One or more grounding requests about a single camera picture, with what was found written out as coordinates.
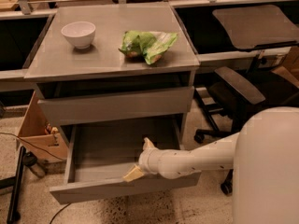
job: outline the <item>white bowl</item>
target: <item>white bowl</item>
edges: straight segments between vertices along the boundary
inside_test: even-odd
[[[76,21],[62,29],[65,39],[77,49],[88,48],[94,40],[95,25],[87,21]]]

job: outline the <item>office chair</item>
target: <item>office chair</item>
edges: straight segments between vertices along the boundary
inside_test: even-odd
[[[206,90],[218,108],[215,108],[215,104],[205,105],[201,95],[197,91],[195,92],[195,98],[213,130],[198,129],[194,139],[202,143],[205,134],[224,137],[239,132],[246,121],[267,108],[299,107],[299,87],[291,82],[296,81],[296,78],[286,69],[283,74],[287,74],[287,76],[282,77],[278,72],[267,70],[253,71],[242,76],[225,66],[216,69],[216,82],[206,87]],[[227,115],[233,120],[230,132],[224,132],[218,128],[212,117],[215,113]],[[229,194],[233,190],[232,178],[233,171],[231,170],[221,184],[221,189],[225,194]]]

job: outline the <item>green chip bag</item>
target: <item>green chip bag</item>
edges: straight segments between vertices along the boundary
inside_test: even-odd
[[[176,33],[128,31],[119,49],[127,57],[143,56],[147,64],[157,62],[175,43]]]

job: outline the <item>concrete floor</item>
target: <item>concrete floor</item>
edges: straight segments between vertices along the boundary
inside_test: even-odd
[[[0,131],[17,134],[25,108],[10,108],[0,119]],[[199,145],[193,141],[197,128],[206,127],[196,102],[188,115],[184,144],[187,149]],[[14,175],[18,151],[16,139],[0,135],[0,178]],[[53,216],[64,207],[49,193],[49,187],[58,186],[64,179],[64,163],[49,168],[49,173],[38,178],[26,167],[21,184],[18,224],[50,223]],[[229,224],[232,223],[232,196],[221,192],[220,184],[227,171],[203,172],[198,184],[190,188],[124,196],[85,203],[72,203],[52,223],[177,223],[177,224]],[[0,223],[7,223],[11,188],[0,190]]]

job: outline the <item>open drawer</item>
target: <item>open drawer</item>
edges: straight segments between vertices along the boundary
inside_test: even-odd
[[[40,100],[55,126],[187,113],[193,87],[128,91]]]
[[[64,184],[50,188],[50,193],[59,203],[76,203],[196,185],[200,174],[123,181],[138,161],[144,137],[160,149],[178,149],[177,128],[173,116],[74,126]]]

